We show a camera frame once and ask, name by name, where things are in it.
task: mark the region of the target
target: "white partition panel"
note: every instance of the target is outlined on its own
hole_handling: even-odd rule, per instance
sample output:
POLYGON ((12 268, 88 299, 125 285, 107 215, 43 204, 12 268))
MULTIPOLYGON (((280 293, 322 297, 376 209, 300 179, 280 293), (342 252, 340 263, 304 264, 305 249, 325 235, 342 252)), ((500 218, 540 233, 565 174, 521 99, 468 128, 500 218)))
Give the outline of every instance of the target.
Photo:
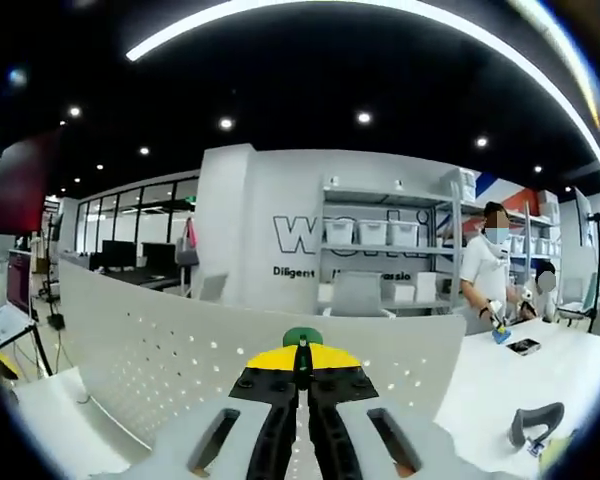
MULTIPOLYGON (((249 358, 280 347, 296 326, 319 330, 325 344, 362 362, 382 396, 433 420, 466 326, 455 315, 392 320, 230 308, 123 283, 66 261, 60 278, 67 335, 85 386, 147 445, 170 418, 227 395, 249 358)), ((299 465, 315 465, 306 419, 298 426, 305 446, 294 448, 294 456, 301 457, 299 465)), ((306 478, 315 478, 313 468, 306 478)))

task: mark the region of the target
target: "curved light strip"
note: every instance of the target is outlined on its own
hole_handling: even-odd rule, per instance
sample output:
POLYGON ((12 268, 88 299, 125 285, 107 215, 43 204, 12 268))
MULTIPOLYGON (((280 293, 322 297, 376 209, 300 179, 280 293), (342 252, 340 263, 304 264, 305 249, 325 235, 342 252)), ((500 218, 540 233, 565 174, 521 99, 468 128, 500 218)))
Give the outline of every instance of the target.
POLYGON ((591 116, 600 130, 600 114, 595 101, 595 94, 591 88, 589 70, 586 60, 578 50, 575 42, 565 32, 551 12, 538 2, 538 0, 508 0, 527 21, 544 37, 547 43, 555 50, 562 59, 571 74, 576 79, 585 102, 589 107, 591 116))
POLYGON ((136 47, 127 52, 127 58, 133 62, 137 61, 153 49, 167 43, 169 40, 182 35, 196 27, 219 20, 230 15, 255 10, 257 8, 270 7, 274 5, 285 5, 293 3, 353 3, 362 5, 374 5, 379 7, 392 8, 403 12, 419 15, 438 23, 442 23, 451 28, 455 28, 474 39, 480 41, 489 48, 504 55, 521 70, 536 81, 553 99, 558 102, 565 113, 569 116, 576 128, 584 137, 589 145, 593 155, 600 164, 600 147, 593 134, 584 123, 584 120, 578 115, 576 109, 569 100, 562 94, 547 76, 542 73, 535 65, 523 57, 517 50, 500 40, 495 35, 487 32, 485 29, 465 20, 462 17, 454 15, 437 7, 433 7, 418 0, 233 0, 222 3, 215 7, 208 8, 198 13, 194 13, 182 20, 170 25, 164 30, 150 36, 136 47))

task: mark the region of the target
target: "laptop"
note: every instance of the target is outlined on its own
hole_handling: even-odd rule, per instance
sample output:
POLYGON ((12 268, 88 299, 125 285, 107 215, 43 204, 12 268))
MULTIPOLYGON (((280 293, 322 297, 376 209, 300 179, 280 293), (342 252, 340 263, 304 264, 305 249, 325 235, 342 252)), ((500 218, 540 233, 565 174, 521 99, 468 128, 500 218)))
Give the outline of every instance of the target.
POLYGON ((31 254, 9 251, 7 303, 0 307, 0 348, 28 333, 34 325, 30 316, 31 254))

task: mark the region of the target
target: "white storage box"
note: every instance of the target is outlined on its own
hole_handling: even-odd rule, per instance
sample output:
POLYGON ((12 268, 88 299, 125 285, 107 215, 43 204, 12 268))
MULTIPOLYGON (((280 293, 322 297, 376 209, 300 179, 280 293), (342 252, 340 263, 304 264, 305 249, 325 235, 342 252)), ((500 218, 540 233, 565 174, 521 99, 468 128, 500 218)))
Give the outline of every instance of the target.
POLYGON ((538 239, 534 238, 534 237, 531 237, 529 239, 529 253, 531 253, 531 254, 536 253, 537 248, 538 248, 538 239))
POLYGON ((333 285, 331 283, 321 283, 318 286, 318 303, 331 303, 333 300, 333 285))
POLYGON ((524 237, 522 235, 511 235, 511 253, 524 253, 524 237))
POLYGON ((547 238, 538 238, 536 243, 536 252, 538 255, 549 255, 549 245, 551 241, 547 238))
POLYGON ((549 190, 542 190, 538 192, 539 203, 555 203, 558 204, 558 196, 555 193, 551 193, 549 190))
POLYGON ((541 203, 540 215, 547 217, 554 225, 560 224, 560 207, 557 203, 541 203))
POLYGON ((389 245, 415 247, 418 245, 418 227, 416 222, 389 220, 389 245))
POLYGON ((436 272, 418 272, 416 275, 416 302, 435 302, 436 272))
POLYGON ((350 218, 325 218, 324 228, 327 232, 327 243, 351 245, 354 223, 350 218))
POLYGON ((358 220, 360 245, 386 245, 388 223, 384 220, 358 220))
POLYGON ((444 195, 452 196, 451 184, 455 182, 460 189, 460 201, 476 201, 476 177, 471 170, 466 168, 454 168, 440 179, 441 189, 444 195))
POLYGON ((413 285, 395 284, 395 297, 396 303, 413 303, 413 298, 416 294, 416 287, 413 285))

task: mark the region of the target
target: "person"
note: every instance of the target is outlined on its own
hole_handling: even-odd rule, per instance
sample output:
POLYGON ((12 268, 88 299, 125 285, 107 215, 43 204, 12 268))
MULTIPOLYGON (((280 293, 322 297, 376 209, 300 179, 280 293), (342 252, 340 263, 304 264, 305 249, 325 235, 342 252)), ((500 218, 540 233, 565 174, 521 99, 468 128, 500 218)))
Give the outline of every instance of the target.
POLYGON ((504 245, 508 237, 507 210, 499 203, 488 202, 484 228, 467 244, 460 267, 460 288, 469 303, 462 312, 467 319, 467 335, 490 331, 491 317, 496 315, 504 321, 507 301, 517 304, 521 300, 509 284, 509 252, 504 245), (497 311, 492 301, 500 304, 497 311))
POLYGON ((535 279, 531 278, 525 284, 531 292, 531 305, 538 317, 545 322, 554 322, 556 319, 556 268, 551 262, 541 261, 536 268, 535 279))

